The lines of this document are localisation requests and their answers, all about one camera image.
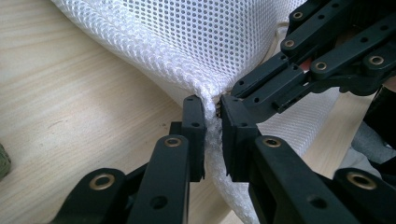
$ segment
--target tabletop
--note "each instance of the tabletop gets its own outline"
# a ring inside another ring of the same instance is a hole
[[[343,94],[304,155],[326,176],[370,103]],[[130,173],[149,160],[181,108],[139,70],[94,42],[51,1],[0,2],[0,223],[51,221],[87,173]],[[191,184],[190,223],[239,223],[210,178]]]

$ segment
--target dark green object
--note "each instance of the dark green object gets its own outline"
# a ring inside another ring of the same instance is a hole
[[[6,176],[11,167],[11,159],[4,150],[3,145],[0,144],[0,180]]]

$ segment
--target black object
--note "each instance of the black object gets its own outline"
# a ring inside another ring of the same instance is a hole
[[[334,180],[316,175],[284,140],[262,136],[256,125],[309,92],[376,92],[395,75],[395,8],[388,0],[306,1],[290,14],[282,51],[221,97],[227,175],[249,183],[260,222],[396,223],[396,189],[357,169],[339,170]],[[335,48],[351,29],[358,34]],[[308,59],[305,72],[299,64]],[[204,142],[204,110],[191,96],[182,122],[172,123],[147,165],[129,175],[86,175],[52,223],[187,222],[189,183],[205,176]]]

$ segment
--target white mesh fabric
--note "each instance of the white mesh fabric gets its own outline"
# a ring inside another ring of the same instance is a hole
[[[215,103],[264,58],[276,25],[287,21],[304,0],[52,1],[81,30],[139,68],[180,105],[188,95],[201,97],[208,127],[208,175],[244,222],[258,222],[246,185],[233,184],[225,176]],[[333,93],[312,94],[292,112],[268,120],[261,130],[296,143],[290,144],[302,155],[335,97]]]

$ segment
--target white mesh bag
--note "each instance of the white mesh bag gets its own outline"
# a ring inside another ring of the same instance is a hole
[[[204,103],[208,127],[205,168],[246,223],[258,223],[246,184],[225,175],[216,102],[256,67],[276,39],[278,25],[304,0],[52,0],[81,30],[139,68],[180,105],[192,94]],[[260,124],[303,155],[337,97],[310,94]]]

